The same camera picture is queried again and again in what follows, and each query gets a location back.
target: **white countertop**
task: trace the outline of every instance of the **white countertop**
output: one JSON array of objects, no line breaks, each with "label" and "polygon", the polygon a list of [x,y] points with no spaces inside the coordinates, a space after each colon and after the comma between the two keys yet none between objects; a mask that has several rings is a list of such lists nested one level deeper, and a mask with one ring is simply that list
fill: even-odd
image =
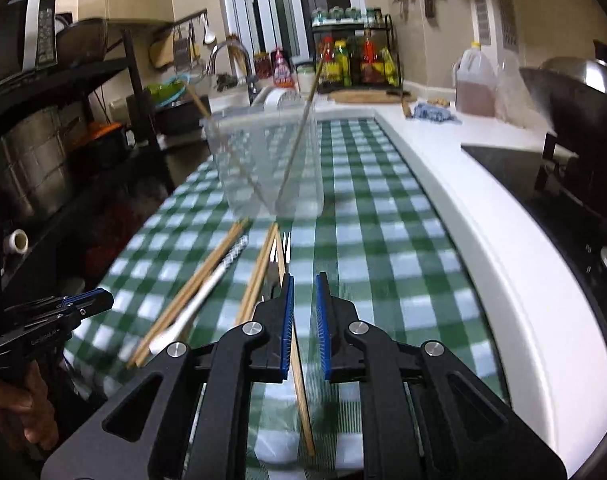
[{"label": "white countertop", "polygon": [[607,431],[607,349],[587,300],[536,222],[461,144],[541,152],[545,133],[457,114],[406,120],[401,106],[319,100],[317,118],[374,117],[426,190],[474,281],[515,412],[570,477]]}]

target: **metal screw cap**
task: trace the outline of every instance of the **metal screw cap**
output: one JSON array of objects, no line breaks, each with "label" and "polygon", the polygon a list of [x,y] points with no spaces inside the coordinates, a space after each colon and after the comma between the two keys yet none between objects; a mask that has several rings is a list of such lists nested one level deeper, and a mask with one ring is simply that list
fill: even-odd
[{"label": "metal screw cap", "polygon": [[261,332],[263,327],[261,326],[261,323],[256,321],[248,321],[242,330],[244,331],[245,335],[255,335]]},{"label": "metal screw cap", "polygon": [[183,343],[173,343],[168,347],[167,352],[170,357],[181,357],[186,353],[186,350],[188,350],[188,347]]},{"label": "metal screw cap", "polygon": [[424,350],[426,354],[432,357],[439,357],[443,354],[443,345],[439,341],[428,341],[426,346],[424,346]]},{"label": "metal screw cap", "polygon": [[363,321],[353,321],[347,328],[354,335],[363,335],[369,330],[369,326],[367,323]]}]

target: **plastic jug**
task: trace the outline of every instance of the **plastic jug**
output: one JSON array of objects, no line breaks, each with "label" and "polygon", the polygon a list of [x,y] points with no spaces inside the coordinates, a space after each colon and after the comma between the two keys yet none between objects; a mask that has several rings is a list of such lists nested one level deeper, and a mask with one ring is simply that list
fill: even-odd
[{"label": "plastic jug", "polygon": [[472,48],[453,66],[453,84],[457,90],[458,112],[495,116],[497,76],[479,43],[472,43]]}]

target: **faucet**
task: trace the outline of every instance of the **faucet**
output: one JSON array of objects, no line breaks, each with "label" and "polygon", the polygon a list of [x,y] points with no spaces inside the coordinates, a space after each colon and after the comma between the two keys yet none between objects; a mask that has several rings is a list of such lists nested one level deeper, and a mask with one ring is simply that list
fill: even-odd
[{"label": "faucet", "polygon": [[215,75],[215,64],[217,59],[217,54],[226,46],[234,46],[238,48],[244,54],[244,61],[246,65],[246,83],[248,85],[248,101],[250,104],[254,102],[259,95],[260,91],[255,85],[257,82],[257,76],[252,75],[252,63],[250,62],[250,54],[248,53],[248,49],[242,45],[239,40],[229,39],[222,41],[221,43],[217,43],[213,48],[212,53],[210,54],[210,60],[208,61],[208,67],[206,68],[206,73],[208,75]]}]

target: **white spoon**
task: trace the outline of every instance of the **white spoon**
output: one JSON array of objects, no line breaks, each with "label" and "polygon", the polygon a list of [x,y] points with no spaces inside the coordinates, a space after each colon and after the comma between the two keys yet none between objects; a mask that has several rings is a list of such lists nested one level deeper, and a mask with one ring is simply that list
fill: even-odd
[{"label": "white spoon", "polygon": [[217,37],[215,36],[215,33],[208,27],[208,20],[205,16],[201,17],[201,21],[204,22],[204,45],[212,45],[215,43]]},{"label": "white spoon", "polygon": [[155,337],[150,343],[150,353],[157,355],[159,352],[164,350],[169,344],[178,341],[181,337],[186,325],[190,322],[192,317],[199,311],[199,308],[204,304],[204,301],[215,288],[215,285],[219,283],[219,280],[223,277],[228,270],[228,267],[237,259],[237,256],[248,245],[248,237],[246,235],[239,238],[239,241],[234,245],[222,262],[217,266],[215,272],[213,272],[206,282],[199,288],[195,297],[188,303],[188,306],[181,312],[175,323],[170,325],[166,330],[161,332]]}]

